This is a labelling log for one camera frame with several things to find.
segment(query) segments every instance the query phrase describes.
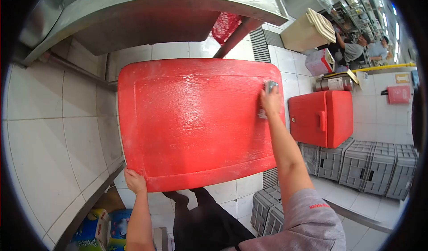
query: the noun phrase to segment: beige container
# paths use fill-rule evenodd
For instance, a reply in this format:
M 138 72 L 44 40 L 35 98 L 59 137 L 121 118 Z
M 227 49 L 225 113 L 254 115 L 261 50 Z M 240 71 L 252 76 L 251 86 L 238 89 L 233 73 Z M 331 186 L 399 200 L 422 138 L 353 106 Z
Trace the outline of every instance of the beige container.
M 281 39 L 286 49 L 298 52 L 336 43 L 333 25 L 311 8 L 282 31 Z

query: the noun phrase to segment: person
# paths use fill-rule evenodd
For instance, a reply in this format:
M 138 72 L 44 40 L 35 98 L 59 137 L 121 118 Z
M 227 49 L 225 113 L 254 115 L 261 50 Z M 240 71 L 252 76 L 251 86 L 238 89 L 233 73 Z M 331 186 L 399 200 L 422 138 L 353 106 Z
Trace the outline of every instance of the person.
M 192 210 L 187 209 L 185 195 L 166 192 L 164 195 L 175 201 L 176 251 L 346 250 L 340 219 L 314 189 L 300 149 L 280 118 L 282 100 L 278 87 L 270 94 L 261 90 L 260 101 L 267 116 L 281 186 L 283 231 L 255 238 L 204 188 L 191 189 L 198 201 L 198 207 Z M 124 174 L 126 184 L 136 194 L 128 224 L 127 250 L 152 251 L 146 182 L 131 169 L 126 168 Z
M 383 36 L 382 40 L 376 40 L 368 45 L 367 52 L 372 61 L 380 61 L 387 58 L 389 40 Z
M 356 43 L 345 43 L 339 33 L 336 32 L 336 44 L 329 46 L 329 51 L 333 55 L 337 64 L 346 65 L 351 61 L 358 59 L 364 52 L 364 47 L 370 42 L 367 33 L 361 34 Z

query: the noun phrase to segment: white lid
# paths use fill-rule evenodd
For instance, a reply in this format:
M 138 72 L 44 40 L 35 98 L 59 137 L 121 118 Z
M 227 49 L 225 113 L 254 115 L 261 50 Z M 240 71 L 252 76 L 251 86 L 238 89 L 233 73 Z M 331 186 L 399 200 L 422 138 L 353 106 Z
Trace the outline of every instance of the white lid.
M 333 25 L 324 16 L 311 8 L 308 8 L 306 16 L 320 35 L 328 41 L 336 43 L 336 32 L 334 31 Z

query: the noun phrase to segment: gray t-shirt sleeve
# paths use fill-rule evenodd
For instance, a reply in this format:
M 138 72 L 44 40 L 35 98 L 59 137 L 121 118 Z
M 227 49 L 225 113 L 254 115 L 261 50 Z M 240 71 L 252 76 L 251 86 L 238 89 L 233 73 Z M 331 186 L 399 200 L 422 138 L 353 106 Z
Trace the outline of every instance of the gray t-shirt sleeve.
M 345 61 L 350 62 L 361 56 L 364 48 L 362 45 L 345 43 Z
M 287 202 L 283 231 L 244 241 L 239 248 L 241 251 L 345 251 L 346 244 L 342 223 L 334 210 L 316 190 L 303 189 Z

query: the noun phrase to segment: stacked crates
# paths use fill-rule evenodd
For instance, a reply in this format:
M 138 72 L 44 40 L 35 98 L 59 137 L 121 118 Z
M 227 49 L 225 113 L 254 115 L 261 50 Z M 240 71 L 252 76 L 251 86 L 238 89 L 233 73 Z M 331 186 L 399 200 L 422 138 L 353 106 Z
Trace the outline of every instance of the stacked crates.
M 282 231 L 284 227 L 284 210 L 282 208 L 282 203 L 274 205 L 268 215 L 266 220 L 265 231 L 263 232 L 263 236 L 265 235 L 274 235 L 278 232 Z
M 418 155 L 412 145 L 348 138 L 329 149 L 299 143 L 308 173 L 361 192 L 405 199 Z
M 339 184 L 360 190 L 367 176 L 367 168 L 373 150 L 372 141 L 354 141 L 345 150 Z
M 371 155 L 361 191 L 383 196 L 394 171 L 395 144 L 375 142 Z
M 320 147 L 316 176 L 339 181 L 343 156 L 353 142 L 353 138 L 348 138 L 335 149 Z
M 418 155 L 413 146 L 409 144 L 396 144 L 395 150 L 397 160 L 386 196 L 389 198 L 404 199 L 412 183 Z
M 277 204 L 281 205 L 281 189 L 278 185 L 254 194 L 251 225 L 257 231 L 258 237 L 263 236 L 268 214 L 271 208 Z

